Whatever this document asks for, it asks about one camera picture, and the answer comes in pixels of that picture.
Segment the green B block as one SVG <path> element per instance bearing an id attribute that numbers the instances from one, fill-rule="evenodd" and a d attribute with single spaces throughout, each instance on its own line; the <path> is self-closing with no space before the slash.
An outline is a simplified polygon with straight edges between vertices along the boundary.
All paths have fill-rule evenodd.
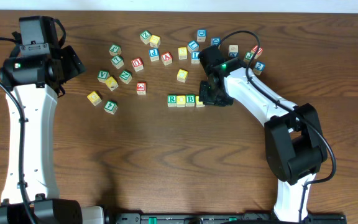
<path id="1" fill-rule="evenodd" d="M 192 107 L 195 105 L 195 95 L 186 95 L 186 107 Z"/>

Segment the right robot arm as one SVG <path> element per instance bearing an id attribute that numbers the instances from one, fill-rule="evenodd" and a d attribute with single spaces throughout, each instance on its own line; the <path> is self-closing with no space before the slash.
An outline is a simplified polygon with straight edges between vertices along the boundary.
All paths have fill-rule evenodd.
<path id="1" fill-rule="evenodd" d="M 280 222 L 326 223 L 325 217 L 311 215 L 306 208 L 311 183 L 328 157 L 314 107 L 280 97 L 245 62 L 226 60 L 215 45 L 198 58 L 207 75 L 200 83 L 200 101 L 214 106 L 238 101 L 264 127 L 266 160 L 278 179 L 273 217 Z"/>

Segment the yellow O block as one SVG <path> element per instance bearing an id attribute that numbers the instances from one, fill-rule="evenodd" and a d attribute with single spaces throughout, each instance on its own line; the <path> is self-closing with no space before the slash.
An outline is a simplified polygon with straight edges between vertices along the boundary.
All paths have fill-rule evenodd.
<path id="1" fill-rule="evenodd" d="M 200 97 L 198 95 L 195 96 L 195 100 L 196 100 L 196 107 L 204 107 L 204 104 L 202 101 L 200 101 Z"/>
<path id="2" fill-rule="evenodd" d="M 186 96 L 185 95 L 177 95 L 176 102 L 177 102 L 177 107 L 185 107 L 186 106 Z"/>

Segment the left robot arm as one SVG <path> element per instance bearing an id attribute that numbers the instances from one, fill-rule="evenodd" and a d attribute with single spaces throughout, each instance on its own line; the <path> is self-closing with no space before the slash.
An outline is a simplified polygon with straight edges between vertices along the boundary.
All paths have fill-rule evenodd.
<path id="1" fill-rule="evenodd" d="M 22 17 L 15 47 L 0 69 L 10 116 L 9 165 L 0 223 L 109 223 L 101 206 L 60 198 L 53 164 L 53 124 L 63 85 L 85 71 L 63 26 L 47 16 Z"/>

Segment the yellow G block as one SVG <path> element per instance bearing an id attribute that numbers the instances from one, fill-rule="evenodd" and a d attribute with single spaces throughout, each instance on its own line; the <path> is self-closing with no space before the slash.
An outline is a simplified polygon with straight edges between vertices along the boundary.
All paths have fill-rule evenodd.
<path id="1" fill-rule="evenodd" d="M 102 96 L 99 91 L 92 91 L 88 96 L 87 99 L 94 105 L 98 105 L 102 102 Z"/>

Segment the green 4 block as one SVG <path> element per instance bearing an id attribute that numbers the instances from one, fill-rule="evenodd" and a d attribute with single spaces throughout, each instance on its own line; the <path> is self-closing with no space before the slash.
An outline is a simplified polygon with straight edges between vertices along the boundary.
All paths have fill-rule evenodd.
<path id="1" fill-rule="evenodd" d="M 117 111 L 117 104 L 113 101 L 107 101 L 104 106 L 104 110 L 107 113 L 115 114 Z"/>

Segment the green R block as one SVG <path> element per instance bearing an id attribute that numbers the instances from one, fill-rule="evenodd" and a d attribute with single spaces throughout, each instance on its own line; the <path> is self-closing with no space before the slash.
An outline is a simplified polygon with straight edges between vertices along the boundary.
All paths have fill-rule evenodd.
<path id="1" fill-rule="evenodd" d="M 168 105 L 168 107 L 177 107 L 177 96 L 176 95 L 168 95 L 167 96 L 167 105 Z"/>

